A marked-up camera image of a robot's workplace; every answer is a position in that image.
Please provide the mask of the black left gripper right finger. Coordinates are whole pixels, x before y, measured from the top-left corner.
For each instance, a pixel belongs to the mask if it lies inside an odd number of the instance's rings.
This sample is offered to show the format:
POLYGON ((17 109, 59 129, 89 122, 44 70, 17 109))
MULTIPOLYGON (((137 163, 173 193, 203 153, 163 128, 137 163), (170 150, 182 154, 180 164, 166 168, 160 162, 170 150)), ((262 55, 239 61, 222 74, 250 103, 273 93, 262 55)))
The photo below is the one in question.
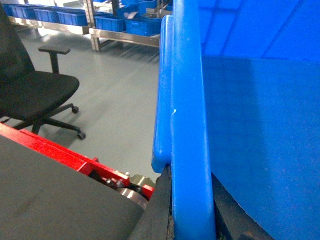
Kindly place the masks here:
POLYGON ((272 240, 212 174, 215 229, 218 240, 272 240))

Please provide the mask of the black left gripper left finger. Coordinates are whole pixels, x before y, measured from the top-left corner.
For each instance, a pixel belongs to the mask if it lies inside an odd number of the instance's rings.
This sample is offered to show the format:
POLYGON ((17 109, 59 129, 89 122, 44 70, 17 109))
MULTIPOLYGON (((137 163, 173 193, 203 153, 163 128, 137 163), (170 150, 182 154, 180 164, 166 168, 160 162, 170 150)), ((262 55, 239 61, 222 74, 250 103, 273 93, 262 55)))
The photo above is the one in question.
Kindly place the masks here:
POLYGON ((155 190, 130 240, 173 240, 172 173, 167 164, 156 180, 155 190))

